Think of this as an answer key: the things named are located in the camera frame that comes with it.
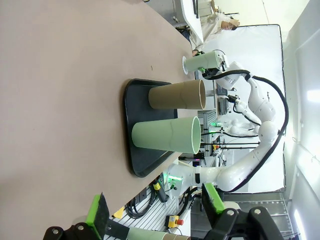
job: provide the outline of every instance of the bolt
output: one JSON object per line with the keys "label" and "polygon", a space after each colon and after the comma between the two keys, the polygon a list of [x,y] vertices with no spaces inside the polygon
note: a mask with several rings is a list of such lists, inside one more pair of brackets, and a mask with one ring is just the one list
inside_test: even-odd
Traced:
{"label": "bolt", "polygon": [[232,211],[232,210],[229,210],[229,211],[226,212],[226,214],[228,214],[229,216],[232,216],[233,214],[235,214],[235,212]]}
{"label": "bolt", "polygon": [[256,210],[254,210],[254,213],[259,215],[261,213],[261,211],[259,209],[256,209]]}

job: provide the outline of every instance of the white shirt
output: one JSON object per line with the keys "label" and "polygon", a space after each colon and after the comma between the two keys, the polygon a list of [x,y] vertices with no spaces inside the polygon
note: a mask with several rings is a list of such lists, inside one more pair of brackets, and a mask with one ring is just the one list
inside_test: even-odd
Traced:
{"label": "white shirt", "polygon": [[200,17],[203,43],[200,42],[198,37],[192,31],[190,31],[190,42],[192,50],[198,50],[199,52],[202,51],[204,45],[210,40],[216,38],[216,34],[221,32],[222,21],[229,23],[230,20],[230,17],[218,12],[209,16]]}

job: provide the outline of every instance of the white backdrop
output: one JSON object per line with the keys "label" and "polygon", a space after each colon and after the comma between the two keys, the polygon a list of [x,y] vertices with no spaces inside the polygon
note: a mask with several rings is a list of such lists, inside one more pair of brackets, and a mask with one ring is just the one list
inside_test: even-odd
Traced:
{"label": "white backdrop", "polygon": [[[263,26],[247,26],[238,27],[234,31],[223,31],[217,35],[217,38],[208,42],[203,51],[205,53],[220,49],[225,52],[229,63],[233,61],[239,62],[244,69],[249,70],[254,75],[263,77],[276,83],[285,94],[284,78],[283,78],[283,57],[282,57],[282,41],[280,27],[278,25]],[[278,129],[281,128],[285,113],[284,107],[278,93],[268,84],[258,82],[263,89],[265,95],[267,92],[270,102],[276,110],[275,123]],[[229,91],[230,95],[239,95],[240,99],[248,102],[250,95],[250,85],[242,78],[234,85],[237,92]],[[234,112],[222,116],[219,121],[230,121],[238,119],[239,122],[247,123],[248,121],[240,114]],[[241,138],[234,140],[233,137],[225,137],[225,142],[248,143],[258,142],[255,138]],[[283,169],[283,147],[284,137],[282,137],[278,147],[270,156],[268,161],[253,176],[247,185],[239,189],[238,192],[270,192],[284,187],[284,169]]]}

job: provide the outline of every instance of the beige tabletop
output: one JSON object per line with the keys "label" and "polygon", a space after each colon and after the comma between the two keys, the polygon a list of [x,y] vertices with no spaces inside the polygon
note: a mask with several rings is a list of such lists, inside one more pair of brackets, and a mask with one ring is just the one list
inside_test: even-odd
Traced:
{"label": "beige tabletop", "polygon": [[180,153],[145,178],[130,173],[123,91],[132,78],[193,79],[191,55],[140,0],[2,2],[0,239],[67,229],[100,192],[113,213],[166,169]]}

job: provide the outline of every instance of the tray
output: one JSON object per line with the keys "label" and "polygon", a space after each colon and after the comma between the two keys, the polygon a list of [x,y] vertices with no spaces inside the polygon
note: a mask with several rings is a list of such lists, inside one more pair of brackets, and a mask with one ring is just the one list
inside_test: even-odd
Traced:
{"label": "tray", "polygon": [[169,84],[171,83],[135,78],[127,84],[124,91],[124,122],[128,155],[134,174],[140,178],[147,176],[174,153],[173,151],[136,147],[131,138],[132,129],[138,122],[176,119],[178,117],[177,109],[153,109],[149,105],[149,90]]}

